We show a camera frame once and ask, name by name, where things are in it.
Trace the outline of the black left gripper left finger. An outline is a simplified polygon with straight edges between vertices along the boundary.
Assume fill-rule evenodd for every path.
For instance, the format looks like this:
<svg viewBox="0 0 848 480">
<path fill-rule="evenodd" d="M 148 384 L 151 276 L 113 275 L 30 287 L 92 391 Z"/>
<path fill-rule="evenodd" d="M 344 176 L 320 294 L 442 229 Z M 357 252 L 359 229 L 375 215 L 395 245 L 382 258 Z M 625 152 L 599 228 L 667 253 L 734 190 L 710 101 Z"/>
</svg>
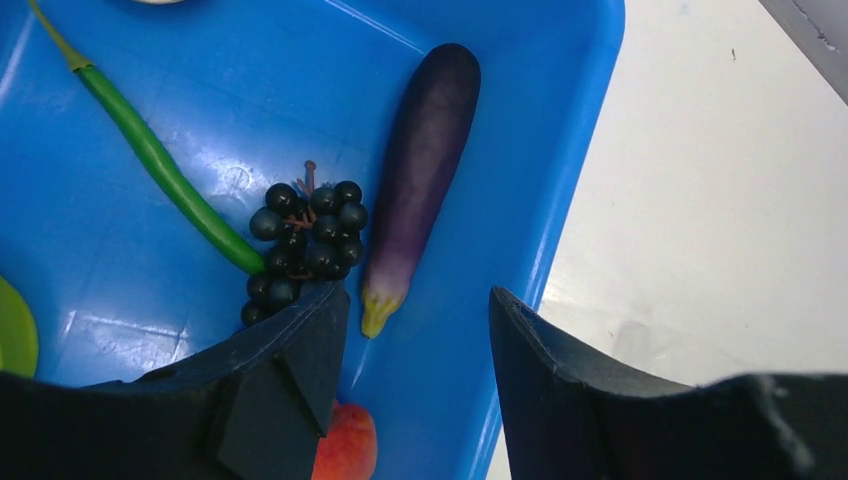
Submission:
<svg viewBox="0 0 848 480">
<path fill-rule="evenodd" d="M 307 479 L 326 436 L 350 299 L 323 283 L 225 341 L 132 382 L 3 373 L 5 479 Z"/>
</svg>

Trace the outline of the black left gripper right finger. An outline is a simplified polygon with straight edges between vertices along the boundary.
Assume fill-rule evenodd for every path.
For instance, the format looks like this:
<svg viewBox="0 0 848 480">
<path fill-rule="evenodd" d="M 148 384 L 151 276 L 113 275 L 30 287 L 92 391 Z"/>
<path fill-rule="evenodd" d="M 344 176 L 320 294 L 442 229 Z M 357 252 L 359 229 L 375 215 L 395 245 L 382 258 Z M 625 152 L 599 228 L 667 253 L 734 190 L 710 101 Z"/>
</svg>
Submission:
<svg viewBox="0 0 848 480">
<path fill-rule="evenodd" d="M 489 331 L 516 479 L 843 479 L 847 378 L 687 386 L 558 329 L 502 287 Z"/>
</svg>

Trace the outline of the red yellow toy peach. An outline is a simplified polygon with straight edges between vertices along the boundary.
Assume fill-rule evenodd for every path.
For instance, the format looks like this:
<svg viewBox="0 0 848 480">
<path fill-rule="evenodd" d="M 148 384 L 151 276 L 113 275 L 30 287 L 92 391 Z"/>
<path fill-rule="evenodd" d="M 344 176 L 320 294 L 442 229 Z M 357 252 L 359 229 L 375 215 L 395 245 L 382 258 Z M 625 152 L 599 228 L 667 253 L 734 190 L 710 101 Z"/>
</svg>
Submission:
<svg viewBox="0 0 848 480">
<path fill-rule="evenodd" d="M 378 442 L 372 415 L 362 406 L 335 400 L 328 434 L 321 438 L 312 480 L 368 480 L 377 465 Z"/>
</svg>

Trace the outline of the black toy grape bunch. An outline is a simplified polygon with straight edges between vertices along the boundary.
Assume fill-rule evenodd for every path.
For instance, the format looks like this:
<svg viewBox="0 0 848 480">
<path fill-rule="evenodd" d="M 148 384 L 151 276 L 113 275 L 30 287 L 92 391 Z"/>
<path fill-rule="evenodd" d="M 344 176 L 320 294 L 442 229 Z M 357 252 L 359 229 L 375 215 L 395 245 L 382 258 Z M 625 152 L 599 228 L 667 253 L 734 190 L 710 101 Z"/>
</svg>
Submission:
<svg viewBox="0 0 848 480">
<path fill-rule="evenodd" d="M 240 312 L 246 327 L 292 306 L 319 283 L 344 280 L 364 258 L 361 232 L 369 212 L 359 184 L 317 182 L 312 160 L 304 169 L 295 184 L 272 184 L 249 221 L 250 234 L 270 247 L 260 255 L 260 271 L 246 281 Z"/>
</svg>

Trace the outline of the blue plastic bin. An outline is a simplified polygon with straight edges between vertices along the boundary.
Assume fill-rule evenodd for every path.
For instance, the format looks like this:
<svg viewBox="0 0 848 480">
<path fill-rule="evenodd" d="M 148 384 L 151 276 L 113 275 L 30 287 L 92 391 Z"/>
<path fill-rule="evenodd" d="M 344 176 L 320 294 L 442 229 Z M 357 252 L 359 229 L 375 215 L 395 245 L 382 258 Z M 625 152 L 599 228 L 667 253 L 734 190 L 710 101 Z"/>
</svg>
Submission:
<svg viewBox="0 0 848 480">
<path fill-rule="evenodd" d="M 339 394 L 378 429 L 379 479 L 484 479 L 501 419 L 488 298 L 540 303 L 624 33 L 621 1 L 45 1 L 240 234 L 306 161 L 376 197 L 404 87 L 455 42 L 472 132 L 402 307 L 360 332 Z M 38 379 L 131 381 L 240 326 L 245 274 L 149 177 L 24 1 L 1 5 L 1 273 L 38 328 Z"/>
</svg>

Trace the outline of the green toy leaf vegetable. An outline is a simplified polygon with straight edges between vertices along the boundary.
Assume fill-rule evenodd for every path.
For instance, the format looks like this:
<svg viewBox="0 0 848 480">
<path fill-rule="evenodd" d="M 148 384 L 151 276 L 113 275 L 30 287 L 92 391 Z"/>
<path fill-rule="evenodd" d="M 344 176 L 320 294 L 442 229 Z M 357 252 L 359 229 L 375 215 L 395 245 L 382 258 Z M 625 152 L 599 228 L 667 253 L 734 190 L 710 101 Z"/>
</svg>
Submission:
<svg viewBox="0 0 848 480">
<path fill-rule="evenodd" d="M 33 378 L 39 345 L 32 312 L 18 292 L 1 278 L 1 369 Z"/>
</svg>

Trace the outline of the green toy chili pepper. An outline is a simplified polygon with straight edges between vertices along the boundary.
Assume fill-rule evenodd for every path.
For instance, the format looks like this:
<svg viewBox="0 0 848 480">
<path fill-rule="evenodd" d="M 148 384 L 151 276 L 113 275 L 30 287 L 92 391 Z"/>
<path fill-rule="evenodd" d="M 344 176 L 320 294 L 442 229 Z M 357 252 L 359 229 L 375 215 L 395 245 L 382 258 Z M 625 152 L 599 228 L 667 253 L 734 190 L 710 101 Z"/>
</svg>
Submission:
<svg viewBox="0 0 848 480">
<path fill-rule="evenodd" d="M 70 71 L 119 129 L 144 169 L 171 203 L 220 254 L 240 270 L 263 270 L 260 254 L 194 188 L 138 111 L 85 55 L 67 42 L 34 0 L 27 2 Z"/>
</svg>

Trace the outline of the purple toy eggplant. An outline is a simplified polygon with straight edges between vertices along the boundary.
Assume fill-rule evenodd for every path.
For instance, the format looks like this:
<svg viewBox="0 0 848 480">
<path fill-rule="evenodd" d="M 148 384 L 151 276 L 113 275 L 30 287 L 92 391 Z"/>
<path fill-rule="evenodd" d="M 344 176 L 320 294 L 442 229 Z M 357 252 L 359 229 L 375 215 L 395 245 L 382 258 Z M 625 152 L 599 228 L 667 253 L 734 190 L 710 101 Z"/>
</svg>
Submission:
<svg viewBox="0 0 848 480">
<path fill-rule="evenodd" d="M 476 112 L 480 64 L 457 43 L 430 50 L 393 119 L 361 286 L 362 334 L 376 338 L 406 299 Z"/>
</svg>

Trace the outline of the white round toy slice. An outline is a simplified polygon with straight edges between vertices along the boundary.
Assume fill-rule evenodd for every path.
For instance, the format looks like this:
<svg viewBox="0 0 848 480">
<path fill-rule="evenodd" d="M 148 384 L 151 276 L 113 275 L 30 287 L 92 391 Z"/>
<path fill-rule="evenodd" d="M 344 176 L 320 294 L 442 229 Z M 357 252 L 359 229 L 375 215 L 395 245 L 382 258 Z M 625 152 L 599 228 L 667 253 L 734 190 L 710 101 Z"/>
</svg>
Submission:
<svg viewBox="0 0 848 480">
<path fill-rule="evenodd" d="M 136 2 L 140 2 L 143 4 L 150 5 L 170 5 L 183 2 L 184 0 L 135 0 Z"/>
</svg>

